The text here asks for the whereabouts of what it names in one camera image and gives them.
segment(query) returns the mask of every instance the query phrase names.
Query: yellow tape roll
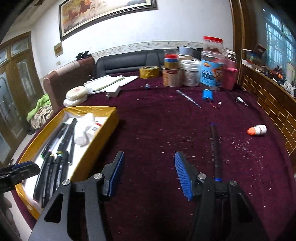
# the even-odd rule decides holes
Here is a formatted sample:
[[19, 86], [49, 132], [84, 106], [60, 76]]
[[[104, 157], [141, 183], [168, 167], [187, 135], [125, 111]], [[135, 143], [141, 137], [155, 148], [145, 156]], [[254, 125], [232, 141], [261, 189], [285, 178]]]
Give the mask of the yellow tape roll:
[[159, 77], [159, 67], [157, 66], [146, 66], [140, 68], [140, 78], [141, 79], [150, 79]]

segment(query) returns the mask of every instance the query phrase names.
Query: picture frame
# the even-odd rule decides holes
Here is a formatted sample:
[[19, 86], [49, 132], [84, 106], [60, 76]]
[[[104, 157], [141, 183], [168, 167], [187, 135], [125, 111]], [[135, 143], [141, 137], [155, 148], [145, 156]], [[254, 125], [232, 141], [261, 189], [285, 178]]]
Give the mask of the picture frame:
[[65, 0], [59, 5], [60, 39], [98, 22], [147, 10], [157, 10], [156, 0]]

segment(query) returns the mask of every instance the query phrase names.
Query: wooden door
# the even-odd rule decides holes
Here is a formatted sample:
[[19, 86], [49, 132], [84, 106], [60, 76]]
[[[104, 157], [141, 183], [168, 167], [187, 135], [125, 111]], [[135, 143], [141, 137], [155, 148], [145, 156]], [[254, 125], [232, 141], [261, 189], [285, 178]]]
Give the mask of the wooden door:
[[8, 64], [0, 68], [0, 163], [7, 165], [26, 136], [24, 119], [15, 104], [7, 79]]
[[44, 94], [35, 70], [32, 51], [12, 58], [9, 67], [11, 91], [16, 95], [15, 101], [21, 113], [27, 115]]
[[0, 166], [8, 164], [25, 138], [27, 115], [43, 94], [30, 33], [0, 45]]

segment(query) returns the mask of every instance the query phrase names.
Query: white plastic container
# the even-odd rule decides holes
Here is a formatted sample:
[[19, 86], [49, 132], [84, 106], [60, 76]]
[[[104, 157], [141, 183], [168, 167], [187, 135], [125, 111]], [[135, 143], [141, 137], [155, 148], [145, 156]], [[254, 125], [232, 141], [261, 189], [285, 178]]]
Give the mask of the white plastic container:
[[201, 65], [201, 61], [200, 60], [182, 60], [181, 65], [182, 67], [198, 68]]
[[201, 61], [183, 60], [181, 61], [184, 72], [184, 86], [195, 87], [200, 84]]
[[102, 125], [99, 122], [96, 122], [94, 125], [92, 125], [88, 129], [88, 131], [86, 132], [86, 136], [89, 138], [90, 141], [94, 138], [94, 136], [99, 131], [99, 129], [101, 128], [101, 126]]
[[75, 127], [74, 142], [79, 146], [84, 146], [88, 143], [83, 123], [79, 123]]
[[83, 120], [85, 121], [85, 131], [87, 131], [89, 128], [91, 128], [92, 125], [96, 123], [94, 119], [94, 114], [93, 113], [87, 113], [83, 117]]

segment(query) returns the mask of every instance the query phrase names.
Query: red wire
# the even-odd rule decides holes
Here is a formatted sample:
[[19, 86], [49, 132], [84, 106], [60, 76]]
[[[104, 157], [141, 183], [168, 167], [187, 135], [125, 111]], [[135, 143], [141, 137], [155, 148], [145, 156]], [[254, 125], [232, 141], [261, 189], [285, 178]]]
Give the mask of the red wire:
[[211, 102], [211, 99], [210, 98], [208, 98], [208, 101], [210, 102], [210, 104], [211, 104], [211, 106], [213, 106], [214, 108], [220, 108], [220, 105], [219, 106], [214, 106], [213, 104], [212, 104], [212, 102]]

